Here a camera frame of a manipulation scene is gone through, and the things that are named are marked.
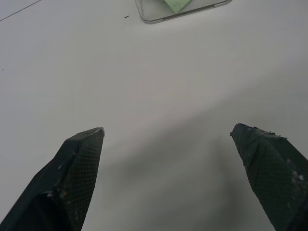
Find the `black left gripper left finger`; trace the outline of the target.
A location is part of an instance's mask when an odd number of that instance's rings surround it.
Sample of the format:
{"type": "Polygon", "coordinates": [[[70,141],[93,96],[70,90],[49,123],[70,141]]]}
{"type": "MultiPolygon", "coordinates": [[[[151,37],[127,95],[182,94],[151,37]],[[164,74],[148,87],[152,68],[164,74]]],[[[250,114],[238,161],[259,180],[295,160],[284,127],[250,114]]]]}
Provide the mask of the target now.
{"type": "Polygon", "coordinates": [[[93,128],[65,140],[24,189],[0,223],[0,231],[81,231],[104,135],[103,128],[93,128]]]}

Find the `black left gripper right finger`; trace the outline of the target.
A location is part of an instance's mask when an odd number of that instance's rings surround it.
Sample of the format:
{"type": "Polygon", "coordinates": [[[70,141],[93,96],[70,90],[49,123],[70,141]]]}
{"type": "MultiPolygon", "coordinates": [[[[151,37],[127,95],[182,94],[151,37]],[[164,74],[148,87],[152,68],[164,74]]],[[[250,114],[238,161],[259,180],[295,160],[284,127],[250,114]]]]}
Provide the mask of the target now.
{"type": "Polygon", "coordinates": [[[308,160],[274,132],[239,123],[230,136],[275,231],[308,231],[308,160]]]}

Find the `clear plastic tray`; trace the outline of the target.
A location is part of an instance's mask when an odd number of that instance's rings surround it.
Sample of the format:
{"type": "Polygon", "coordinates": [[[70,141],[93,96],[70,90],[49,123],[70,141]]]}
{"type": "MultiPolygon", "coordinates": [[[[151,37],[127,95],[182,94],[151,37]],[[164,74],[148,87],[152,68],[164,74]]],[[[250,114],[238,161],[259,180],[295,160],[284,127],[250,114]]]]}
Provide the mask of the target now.
{"type": "Polygon", "coordinates": [[[149,24],[183,15],[196,13],[230,3],[232,0],[191,0],[180,12],[175,13],[164,0],[135,0],[140,18],[149,24]]]}

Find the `green paper note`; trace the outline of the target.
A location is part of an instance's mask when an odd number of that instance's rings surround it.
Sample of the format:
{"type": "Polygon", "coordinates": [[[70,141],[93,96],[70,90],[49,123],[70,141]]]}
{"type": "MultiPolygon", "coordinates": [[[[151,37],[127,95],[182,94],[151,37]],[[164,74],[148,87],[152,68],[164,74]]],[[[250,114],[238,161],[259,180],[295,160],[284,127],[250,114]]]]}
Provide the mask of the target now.
{"type": "Polygon", "coordinates": [[[173,12],[180,12],[191,0],[164,0],[173,12]]]}

